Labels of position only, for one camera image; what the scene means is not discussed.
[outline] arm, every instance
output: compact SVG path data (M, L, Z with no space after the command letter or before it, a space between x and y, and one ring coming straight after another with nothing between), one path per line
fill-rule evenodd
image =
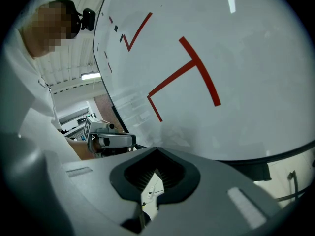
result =
M73 148L73 150L77 153L81 160L93 159L94 156L88 150L88 144L85 141L74 141L68 137L66 137L69 145Z

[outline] ceiling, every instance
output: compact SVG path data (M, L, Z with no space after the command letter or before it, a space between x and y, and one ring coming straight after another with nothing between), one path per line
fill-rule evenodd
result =
M54 0L32 0L21 12L18 24L22 24L37 7ZM78 12L90 8L98 16L103 0L71 0ZM54 94L66 89L92 83L81 81L82 73L97 71L97 66L92 52L94 31L81 30L76 39L67 40L65 44L36 62L42 77L52 86Z

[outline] red line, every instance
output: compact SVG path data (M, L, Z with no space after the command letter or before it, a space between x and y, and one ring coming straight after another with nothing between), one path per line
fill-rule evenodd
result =
M153 101L151 100L150 96L147 96L147 98L148 98L148 100L149 100L149 102L150 102L150 104L151 104L151 106L152 106L154 112L156 113L157 118L159 119L159 121L162 122L163 120L162 120L161 116L159 115L159 113L158 113L158 111L157 111L157 108L156 108L155 105L153 104Z
M213 84L211 77L210 77L207 69L203 65L199 56L197 55L195 50L192 48L192 46L188 43L188 41L184 37L182 37L179 40L179 42L183 45L183 47L186 49L186 51L188 52L188 54L190 55L192 60L195 62L204 82L206 83L206 86L207 86L209 93L211 95L211 98L213 100L214 106L216 107L216 106L221 105L221 102L220 102L217 90L215 88L215 85Z
M135 36L133 37L130 45L128 44L128 41L126 39L126 36L124 35L123 38L124 38L124 41L125 41L125 44L127 46L127 50L130 52L134 42L136 41L137 39L137 36L139 35L140 31L142 30L142 28L144 27L144 25L146 24L146 22L149 20L149 18L151 17L152 13L149 12L149 14L147 15L147 17L143 20L142 24L140 25L139 29L137 30Z
M195 61L191 60L183 67L179 68L175 73L173 73L171 76L169 76L166 80L164 80L161 84L159 84L155 89L153 89L151 92L149 92L149 96L153 96L158 91L160 91L163 87L171 83L173 80L177 79L182 74L186 73L188 70L192 69L195 66Z
M109 67L109 69L110 69L110 71L113 73L113 71L112 71L112 69L110 68L110 65L109 65L109 63L107 63L108 64L108 67Z

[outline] white curved panel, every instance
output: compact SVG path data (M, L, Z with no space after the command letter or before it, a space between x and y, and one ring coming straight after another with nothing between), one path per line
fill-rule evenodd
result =
M314 50L283 0L105 0L93 49L140 145L246 160L315 138Z

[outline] white shirt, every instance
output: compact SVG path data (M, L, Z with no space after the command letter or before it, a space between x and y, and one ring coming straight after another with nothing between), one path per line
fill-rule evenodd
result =
M35 60L25 48L17 29L12 30L2 48L2 69L12 69L35 98L19 134L33 140L42 151L55 152L62 163L79 161L78 155L58 131L61 126L49 88L37 71Z

